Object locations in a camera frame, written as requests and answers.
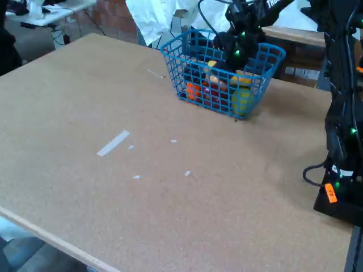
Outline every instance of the desk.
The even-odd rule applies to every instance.
[[[292,29],[287,27],[263,27],[267,36],[294,41],[296,43],[325,47],[324,33]]]
[[[38,27],[46,27],[49,24],[55,23],[56,26],[52,31],[52,37],[54,40],[54,47],[58,49],[61,47],[64,41],[62,35],[62,28],[56,23],[59,20],[75,14],[78,11],[84,10],[90,6],[93,6],[94,4],[96,4],[96,0],[67,0],[66,2],[55,4],[54,6],[44,6],[50,11],[50,13],[44,14],[44,18],[42,19],[34,19],[28,14],[25,14],[23,16],[16,16],[14,13],[9,11],[6,12],[6,18],[8,20],[16,21],[19,23],[27,23]]]
[[[329,93],[272,80],[235,122],[148,69],[158,51],[89,35],[1,77],[0,215],[100,271],[343,271],[352,227],[302,181]]]

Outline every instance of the blue wire basket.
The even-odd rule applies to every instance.
[[[286,52],[261,43],[256,57],[249,58],[243,70],[231,73],[213,67],[224,61],[224,52],[213,48],[212,33],[192,29],[161,47],[172,85],[182,100],[234,118],[247,118]]]

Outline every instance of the floor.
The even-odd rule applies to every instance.
[[[77,22],[60,22],[60,26],[64,29],[65,33],[70,36],[71,41],[74,41],[81,36],[89,33],[98,33],[103,35],[102,32],[93,25],[84,25],[78,27]],[[5,28],[15,36],[15,47],[19,54],[26,61],[35,60],[45,54],[54,50],[53,38],[50,28],[35,28],[28,29],[20,26],[18,22],[6,21]],[[102,28],[108,37],[138,43],[136,34],[125,33],[117,29]]]

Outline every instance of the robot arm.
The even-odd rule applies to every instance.
[[[229,70],[243,67],[264,41],[263,26],[272,25],[293,0],[232,0],[226,18],[231,28],[218,33],[215,47],[225,51]],[[304,170],[309,183],[319,186],[314,209],[363,226],[363,103],[358,96],[352,34],[363,27],[363,1],[310,0],[305,10],[324,32],[327,53],[325,76],[331,82],[331,106],[325,118],[327,159]],[[321,184],[306,178],[310,169],[324,166]],[[337,202],[331,203],[325,185],[335,188]]]

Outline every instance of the orange tag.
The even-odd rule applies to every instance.
[[[330,203],[338,202],[338,199],[336,199],[336,195],[335,195],[333,186],[330,183],[325,184],[325,191],[327,191],[327,195],[328,195]]]

